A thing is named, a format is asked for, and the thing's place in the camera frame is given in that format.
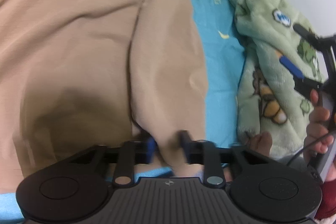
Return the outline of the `person's right hand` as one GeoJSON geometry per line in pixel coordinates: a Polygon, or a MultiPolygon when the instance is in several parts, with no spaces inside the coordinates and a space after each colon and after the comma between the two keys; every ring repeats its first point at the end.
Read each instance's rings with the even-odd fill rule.
{"type": "MultiPolygon", "coordinates": [[[[322,122],[327,122],[329,120],[330,112],[324,107],[318,106],[318,99],[318,92],[312,90],[310,93],[310,100],[314,106],[314,110],[309,115],[309,124],[306,128],[307,136],[304,141],[305,147],[328,133],[327,128],[322,125],[322,122]]],[[[317,155],[318,153],[326,153],[333,141],[334,137],[330,135],[323,138],[320,142],[308,147],[306,151],[303,152],[303,158],[306,162],[309,162],[312,156],[317,155]]],[[[264,156],[269,156],[270,148],[272,147],[272,137],[268,132],[258,134],[249,139],[247,146],[253,151],[264,156]]]]}

